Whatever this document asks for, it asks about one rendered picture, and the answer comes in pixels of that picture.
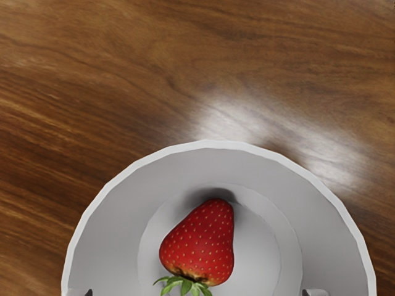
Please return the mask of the white round plate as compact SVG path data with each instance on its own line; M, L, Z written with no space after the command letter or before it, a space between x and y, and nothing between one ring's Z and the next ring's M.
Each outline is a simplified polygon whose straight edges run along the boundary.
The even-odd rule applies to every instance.
M278 153L210 140L148 155L103 187L70 241L61 295L159 296L162 239L211 197L235 210L235 267L213 296L377 296L361 232L317 177Z

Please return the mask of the red strawberry with green leaves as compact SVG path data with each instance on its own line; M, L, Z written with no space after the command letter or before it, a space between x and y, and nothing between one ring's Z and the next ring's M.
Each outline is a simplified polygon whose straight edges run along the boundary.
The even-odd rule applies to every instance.
M212 296L211 287L226 282L235 265L235 214L223 199L209 199L193 209L163 239L159 260L170 273L160 296L180 288L180 296Z

